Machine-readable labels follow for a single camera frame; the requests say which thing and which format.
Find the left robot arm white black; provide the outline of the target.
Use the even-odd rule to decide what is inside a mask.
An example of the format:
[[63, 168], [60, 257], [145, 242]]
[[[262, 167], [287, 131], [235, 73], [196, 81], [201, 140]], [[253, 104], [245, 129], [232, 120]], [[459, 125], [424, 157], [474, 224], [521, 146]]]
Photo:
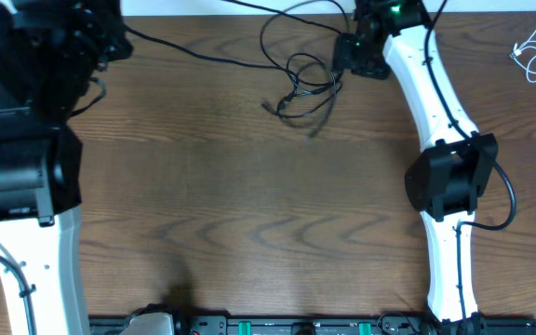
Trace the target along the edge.
[[15, 334], [88, 334], [83, 145], [69, 127], [132, 53], [117, 0], [0, 2], [0, 280]]

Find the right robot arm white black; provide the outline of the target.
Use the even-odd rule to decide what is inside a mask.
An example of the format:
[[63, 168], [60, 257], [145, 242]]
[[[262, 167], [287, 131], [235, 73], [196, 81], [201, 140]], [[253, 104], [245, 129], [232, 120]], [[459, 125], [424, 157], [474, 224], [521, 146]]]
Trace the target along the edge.
[[437, 16], [420, 0], [355, 4], [354, 33], [338, 37], [333, 68], [395, 76], [417, 129], [420, 154], [404, 184], [424, 223], [429, 292], [423, 334], [484, 334], [472, 283], [472, 231], [499, 145], [463, 109], [438, 52]]

